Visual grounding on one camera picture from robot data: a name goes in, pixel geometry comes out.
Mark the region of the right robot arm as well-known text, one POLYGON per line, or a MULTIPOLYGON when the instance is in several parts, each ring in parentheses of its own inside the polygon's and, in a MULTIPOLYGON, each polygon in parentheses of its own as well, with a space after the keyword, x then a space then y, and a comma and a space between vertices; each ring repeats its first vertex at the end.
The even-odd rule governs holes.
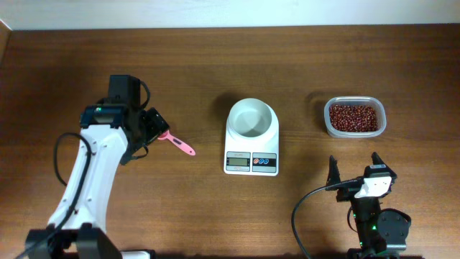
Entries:
POLYGON ((331 156, 326 190, 335 191, 338 202, 351 204, 349 215, 354 218, 360 247, 350 248, 347 258, 399 258, 407 249, 411 218, 396 209, 381 208, 380 199, 390 194, 397 174, 377 153, 371 158, 362 176, 342 181, 337 160, 331 156))

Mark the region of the pink plastic measuring scoop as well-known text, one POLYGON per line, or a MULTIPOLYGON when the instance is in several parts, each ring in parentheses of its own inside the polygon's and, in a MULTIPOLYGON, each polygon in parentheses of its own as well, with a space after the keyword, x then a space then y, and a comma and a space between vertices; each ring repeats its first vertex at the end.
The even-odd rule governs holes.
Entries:
POLYGON ((182 150, 184 153, 186 153, 186 154, 188 154, 190 156, 195 156, 196 155, 195 150, 190 145, 188 145, 187 143, 183 142, 182 140, 180 140, 176 136, 172 135, 169 130, 167 130, 165 133, 160 135, 157 139, 158 140, 168 140, 172 144, 174 144, 174 146, 176 146, 177 148, 182 150))

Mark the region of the clear plastic bean container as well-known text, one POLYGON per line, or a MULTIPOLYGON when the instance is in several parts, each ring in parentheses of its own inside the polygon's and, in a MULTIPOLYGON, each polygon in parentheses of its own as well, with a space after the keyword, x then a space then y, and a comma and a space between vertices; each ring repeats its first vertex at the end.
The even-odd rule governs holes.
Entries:
POLYGON ((376 98, 368 96, 340 96, 330 99, 324 106, 324 121, 327 133, 332 137, 337 138, 369 138, 381 135, 386 126, 387 119, 383 104, 376 98), (377 129, 370 132, 344 132, 333 127, 331 122, 331 113, 329 109, 333 105, 349 105, 349 106, 370 106, 376 111, 377 129))

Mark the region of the red beans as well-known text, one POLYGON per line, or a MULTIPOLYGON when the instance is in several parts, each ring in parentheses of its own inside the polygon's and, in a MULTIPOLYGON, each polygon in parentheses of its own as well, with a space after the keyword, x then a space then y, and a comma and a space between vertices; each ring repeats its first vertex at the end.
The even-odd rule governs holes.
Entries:
POLYGON ((342 132, 377 131, 377 113, 371 106, 332 105, 328 109, 331 125, 342 132))

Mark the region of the white round bowl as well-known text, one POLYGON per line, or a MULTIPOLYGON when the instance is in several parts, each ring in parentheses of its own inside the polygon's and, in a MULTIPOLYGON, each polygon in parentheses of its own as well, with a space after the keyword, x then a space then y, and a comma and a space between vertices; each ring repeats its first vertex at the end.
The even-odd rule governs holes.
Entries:
POLYGON ((242 99, 232 106, 227 118, 229 131, 240 137, 254 138, 266 133, 273 121, 271 108, 259 99, 242 99))

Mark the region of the white digital kitchen scale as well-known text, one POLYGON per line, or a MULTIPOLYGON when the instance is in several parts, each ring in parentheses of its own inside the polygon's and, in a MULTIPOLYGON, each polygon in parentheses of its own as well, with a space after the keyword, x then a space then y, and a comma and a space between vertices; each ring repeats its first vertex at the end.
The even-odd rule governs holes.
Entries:
POLYGON ((254 138, 236 135, 229 131, 226 122, 225 173, 245 176, 276 176, 279 173, 280 125, 273 110, 272 115, 274 118, 269 130, 254 138))

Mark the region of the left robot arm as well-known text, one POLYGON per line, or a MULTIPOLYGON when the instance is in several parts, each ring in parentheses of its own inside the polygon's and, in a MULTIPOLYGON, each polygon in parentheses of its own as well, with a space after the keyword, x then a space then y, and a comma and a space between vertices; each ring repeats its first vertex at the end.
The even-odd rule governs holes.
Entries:
POLYGON ((80 116, 78 154, 66 189, 46 228, 30 230, 24 258, 154 258, 154 250, 121 251, 106 234, 106 211, 120 165, 138 160, 168 129, 156 109, 141 100, 147 84, 112 75, 107 97, 80 116))

